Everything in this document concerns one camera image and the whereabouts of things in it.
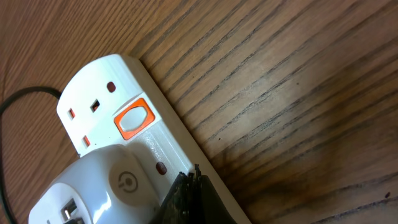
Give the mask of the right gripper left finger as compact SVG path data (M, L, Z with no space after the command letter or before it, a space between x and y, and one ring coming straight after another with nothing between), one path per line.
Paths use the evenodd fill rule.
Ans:
M150 224L186 224L190 219L194 174L180 172Z

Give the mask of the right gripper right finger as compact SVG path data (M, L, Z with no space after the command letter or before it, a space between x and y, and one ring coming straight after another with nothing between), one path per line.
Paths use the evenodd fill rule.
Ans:
M206 224L236 224L207 175L202 175L198 164L195 174L199 184L201 215Z

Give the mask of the white power strip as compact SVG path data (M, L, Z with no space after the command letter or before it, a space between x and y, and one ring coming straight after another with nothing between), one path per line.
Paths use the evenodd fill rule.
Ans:
M201 215L198 164L236 223L249 218L137 58L111 54L79 70L65 87L57 114L76 152L119 146L133 154L146 173L160 207L180 172L194 174L188 223Z

